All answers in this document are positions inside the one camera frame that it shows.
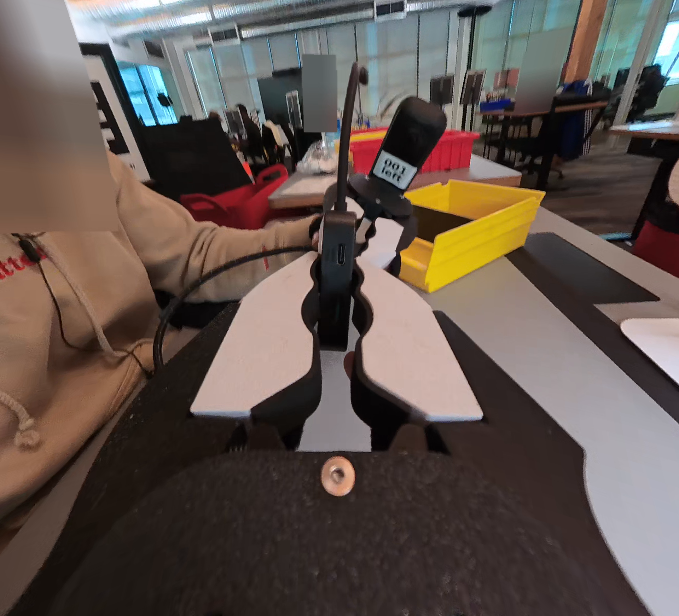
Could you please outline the red storage crate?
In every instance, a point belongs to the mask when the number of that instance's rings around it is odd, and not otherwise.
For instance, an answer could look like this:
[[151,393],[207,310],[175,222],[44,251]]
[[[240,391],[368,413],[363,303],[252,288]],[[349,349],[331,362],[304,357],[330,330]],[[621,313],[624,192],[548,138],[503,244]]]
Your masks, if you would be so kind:
[[632,254],[678,278],[677,232],[664,230],[646,220],[633,244]]

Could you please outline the black framed marker sign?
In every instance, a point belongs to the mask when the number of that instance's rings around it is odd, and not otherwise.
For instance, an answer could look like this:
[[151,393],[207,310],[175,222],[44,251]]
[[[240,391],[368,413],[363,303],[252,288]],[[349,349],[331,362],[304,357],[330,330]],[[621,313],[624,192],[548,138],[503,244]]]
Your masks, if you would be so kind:
[[134,111],[112,50],[104,43],[80,43],[80,51],[107,150],[125,162],[141,182],[149,185],[151,176],[147,170],[143,125]]

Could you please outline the clear plastic bag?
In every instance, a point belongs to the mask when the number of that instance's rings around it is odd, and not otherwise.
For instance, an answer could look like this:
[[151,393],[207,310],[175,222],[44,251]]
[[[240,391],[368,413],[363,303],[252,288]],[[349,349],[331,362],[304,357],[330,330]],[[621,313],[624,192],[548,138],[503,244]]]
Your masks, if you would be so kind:
[[338,151],[323,140],[312,143],[296,165],[296,171],[304,175],[336,175],[337,170]]

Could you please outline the wooden top office desk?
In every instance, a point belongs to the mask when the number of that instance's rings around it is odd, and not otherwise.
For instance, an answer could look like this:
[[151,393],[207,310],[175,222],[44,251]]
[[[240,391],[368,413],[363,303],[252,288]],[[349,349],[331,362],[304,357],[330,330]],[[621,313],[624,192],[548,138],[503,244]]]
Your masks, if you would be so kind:
[[534,189],[546,191],[556,158],[586,153],[610,99],[571,95],[541,106],[519,105],[481,113],[483,152],[507,167],[523,166],[535,176]]
[[653,156],[655,145],[661,148],[678,146],[678,121],[665,119],[612,126],[608,134],[628,137],[627,153]]

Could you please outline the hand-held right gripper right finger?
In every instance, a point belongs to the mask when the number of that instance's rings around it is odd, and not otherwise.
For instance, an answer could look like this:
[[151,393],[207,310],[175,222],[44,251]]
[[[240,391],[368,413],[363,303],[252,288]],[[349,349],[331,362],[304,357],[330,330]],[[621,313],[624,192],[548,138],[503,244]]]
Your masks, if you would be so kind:
[[356,416],[372,451],[387,451],[414,426],[424,445],[437,425],[478,423],[484,414],[443,331],[443,317],[386,270],[358,260],[352,323],[359,334],[350,371]]

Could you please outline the large black panel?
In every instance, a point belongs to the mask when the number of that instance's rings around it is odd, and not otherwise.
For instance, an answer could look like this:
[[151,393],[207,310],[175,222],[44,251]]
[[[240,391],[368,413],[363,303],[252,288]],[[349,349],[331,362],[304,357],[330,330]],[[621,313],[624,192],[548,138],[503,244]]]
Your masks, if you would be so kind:
[[141,127],[139,133],[155,190],[174,201],[253,184],[217,119],[184,117],[176,124]]

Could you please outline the dark grey hdmi adapter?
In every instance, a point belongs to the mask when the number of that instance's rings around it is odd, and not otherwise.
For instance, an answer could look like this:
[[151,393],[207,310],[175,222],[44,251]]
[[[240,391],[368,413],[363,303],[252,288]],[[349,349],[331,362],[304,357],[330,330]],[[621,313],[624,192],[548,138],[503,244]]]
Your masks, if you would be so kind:
[[335,201],[325,212],[319,238],[319,319],[317,333],[322,349],[347,349],[352,301],[352,274],[356,243],[356,213],[348,211],[349,149],[356,95],[368,82],[367,69],[352,64],[345,94],[337,160]]

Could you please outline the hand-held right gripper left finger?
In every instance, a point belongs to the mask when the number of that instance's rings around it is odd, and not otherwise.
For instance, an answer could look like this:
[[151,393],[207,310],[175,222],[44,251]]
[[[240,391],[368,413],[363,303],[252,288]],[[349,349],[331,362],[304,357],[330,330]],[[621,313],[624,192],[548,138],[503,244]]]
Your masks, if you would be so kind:
[[242,299],[190,406],[192,417],[270,426],[286,448],[300,447],[322,396],[317,258],[315,251],[302,255]]

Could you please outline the black clip microphone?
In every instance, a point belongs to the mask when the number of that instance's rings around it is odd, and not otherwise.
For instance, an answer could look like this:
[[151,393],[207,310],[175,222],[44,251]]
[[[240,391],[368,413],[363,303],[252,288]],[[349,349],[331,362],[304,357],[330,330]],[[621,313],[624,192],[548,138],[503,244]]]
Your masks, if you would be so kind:
[[[63,341],[63,343],[68,347],[69,349],[76,350],[79,352],[83,353],[88,353],[88,354],[95,354],[94,349],[88,349],[88,348],[82,348],[79,347],[75,344],[73,344],[67,337],[64,331],[64,322],[63,322],[63,314],[60,309],[60,305],[58,303],[58,299],[56,298],[55,293],[52,290],[52,287],[47,279],[46,273],[43,269],[43,266],[41,265],[43,258],[45,257],[40,251],[36,243],[33,242],[32,239],[28,238],[26,235],[21,235],[18,233],[13,233],[12,236],[18,240],[18,245],[21,247],[24,255],[26,256],[27,259],[29,259],[31,262],[37,265],[39,269],[39,273],[41,275],[42,281],[44,285],[46,286],[47,292],[50,295],[50,299],[54,305],[54,309],[56,311],[56,316],[57,316],[57,321],[58,321],[58,330],[60,333],[60,337]],[[131,358],[134,360],[135,364],[139,367],[140,371],[144,375],[144,377],[147,380],[152,379],[153,377],[153,372],[148,370],[142,363],[139,357],[137,357],[136,353],[133,350],[118,350],[114,349],[110,346],[108,343],[107,339],[105,338],[103,332],[99,332],[97,329],[95,329],[95,333],[98,335],[98,342],[100,345],[100,349],[102,353],[108,357],[116,358],[116,359],[123,359],[123,358]]]

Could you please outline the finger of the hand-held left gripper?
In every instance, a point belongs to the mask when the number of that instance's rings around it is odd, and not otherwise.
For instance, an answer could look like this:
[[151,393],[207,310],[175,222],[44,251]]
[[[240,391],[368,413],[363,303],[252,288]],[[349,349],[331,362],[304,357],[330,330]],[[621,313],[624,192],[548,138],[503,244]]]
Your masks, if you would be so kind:
[[396,257],[403,226],[386,218],[378,218],[374,226],[376,233],[367,242],[366,263],[386,269]]
[[366,218],[365,210],[352,198],[347,199],[347,210],[356,215],[355,243],[357,245],[363,245],[366,243],[367,233],[371,227],[371,220]]

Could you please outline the black floor lamp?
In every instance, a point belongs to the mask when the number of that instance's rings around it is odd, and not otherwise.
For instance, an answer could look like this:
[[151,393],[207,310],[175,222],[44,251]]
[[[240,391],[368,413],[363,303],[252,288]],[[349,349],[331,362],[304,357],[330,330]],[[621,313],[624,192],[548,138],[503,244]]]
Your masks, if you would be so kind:
[[467,87],[466,86],[467,86],[467,83],[468,83],[468,75],[471,71],[471,65],[472,65],[472,59],[473,59],[477,19],[479,17],[483,17],[486,14],[488,14],[491,11],[491,9],[492,9],[492,6],[490,6],[488,4],[473,4],[473,5],[470,5],[470,6],[465,6],[458,13],[458,17],[459,17],[460,20],[469,22],[469,41],[468,41],[467,55],[466,55],[466,68],[465,68],[464,77],[463,77],[463,85],[462,85],[462,89],[461,89],[461,92],[460,92],[460,105],[463,109],[462,120],[461,120],[461,130],[466,130],[466,119],[467,119],[467,112],[468,112],[468,106],[469,106],[469,101],[466,98],[466,93],[467,93]]

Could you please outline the wooden pillar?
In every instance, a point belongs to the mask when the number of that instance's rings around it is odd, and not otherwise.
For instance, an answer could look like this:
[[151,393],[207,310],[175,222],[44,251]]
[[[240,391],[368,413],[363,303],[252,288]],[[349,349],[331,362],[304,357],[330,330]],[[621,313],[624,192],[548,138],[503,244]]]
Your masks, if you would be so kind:
[[564,82],[586,80],[599,40],[608,0],[582,0],[573,42],[565,64]]

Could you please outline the yellow storage bin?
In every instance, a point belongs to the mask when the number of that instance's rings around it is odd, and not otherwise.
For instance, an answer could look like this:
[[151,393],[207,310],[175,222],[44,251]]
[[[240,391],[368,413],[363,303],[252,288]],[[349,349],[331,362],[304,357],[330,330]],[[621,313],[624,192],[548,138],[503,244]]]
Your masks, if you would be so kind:
[[450,180],[405,193],[418,221],[401,280],[432,293],[523,247],[545,193]]

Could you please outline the dark grey cabinet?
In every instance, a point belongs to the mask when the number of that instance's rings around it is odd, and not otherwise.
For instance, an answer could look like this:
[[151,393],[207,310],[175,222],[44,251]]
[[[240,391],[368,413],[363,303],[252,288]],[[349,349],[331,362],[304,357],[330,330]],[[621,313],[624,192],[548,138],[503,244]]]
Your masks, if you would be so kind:
[[257,79],[266,120],[277,125],[303,126],[302,70],[288,68]]

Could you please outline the red ribbed bin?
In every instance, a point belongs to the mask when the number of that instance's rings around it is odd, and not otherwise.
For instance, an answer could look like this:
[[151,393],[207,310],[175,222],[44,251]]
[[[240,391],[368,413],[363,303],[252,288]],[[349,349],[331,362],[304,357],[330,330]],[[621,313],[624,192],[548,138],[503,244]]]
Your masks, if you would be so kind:
[[[386,127],[352,131],[349,162],[355,173],[369,173],[386,132]],[[478,132],[446,130],[420,172],[469,168],[472,148],[479,137]]]

